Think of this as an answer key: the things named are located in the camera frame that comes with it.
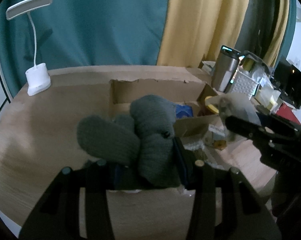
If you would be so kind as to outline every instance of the wooden table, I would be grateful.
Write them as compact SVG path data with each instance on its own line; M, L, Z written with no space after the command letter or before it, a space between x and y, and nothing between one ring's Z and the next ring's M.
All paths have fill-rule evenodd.
M48 90L29 97L25 85L0 121L0 210L19 225L63 167L79 169L90 158L77 144L76 125L89 114L107 115L109 80L210 82L200 69L159 66L89 66L50 75ZM240 167L256 188L274 174L259 163L260 153L250 141L220 156ZM116 239L185 238L194 196L170 188L107 197Z

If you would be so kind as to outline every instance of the cardboard box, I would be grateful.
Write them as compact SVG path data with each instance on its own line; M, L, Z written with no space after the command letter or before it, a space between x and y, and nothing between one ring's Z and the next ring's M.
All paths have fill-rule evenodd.
M117 114L128 114L132 101L154 94L179 105L192 107L194 117L178 119L174 124L175 135L178 137L204 135L210 123L220 122L217 115L197 117L200 108L205 103L205 98L217 95L215 90L205 82L155 79L138 79L132 82L111 80L110 89L109 115L112 118Z

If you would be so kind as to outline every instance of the blue package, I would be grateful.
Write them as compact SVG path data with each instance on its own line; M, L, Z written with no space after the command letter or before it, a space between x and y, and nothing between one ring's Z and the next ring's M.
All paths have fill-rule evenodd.
M193 109L191 106L176 105L176 118L181 119L183 117L193 117Z

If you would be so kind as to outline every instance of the desk lamp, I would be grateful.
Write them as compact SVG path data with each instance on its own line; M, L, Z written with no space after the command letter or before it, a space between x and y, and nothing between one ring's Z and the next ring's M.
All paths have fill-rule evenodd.
M50 5L52 0L23 0L10 6L6 11L7 20L14 19L18 15L27 13L30 23L34 31L35 39L35 54L34 54L34 66L26 71L26 78L28 82L28 95L33 96L41 91L46 90L51 85L51 80L47 72L46 63L36 64L36 53L37 53L37 40L36 30L33 19L31 18L30 12L47 5Z

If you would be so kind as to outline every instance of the stuffed elephant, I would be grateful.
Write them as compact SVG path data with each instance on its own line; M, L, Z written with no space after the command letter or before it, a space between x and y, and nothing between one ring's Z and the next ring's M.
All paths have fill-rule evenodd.
M175 107L160 96L146 95L131 103L129 115L118 115L113 122L86 117L77 127L78 143L89 155L119 164L122 182L117 189L144 188L143 180L154 187L177 187Z

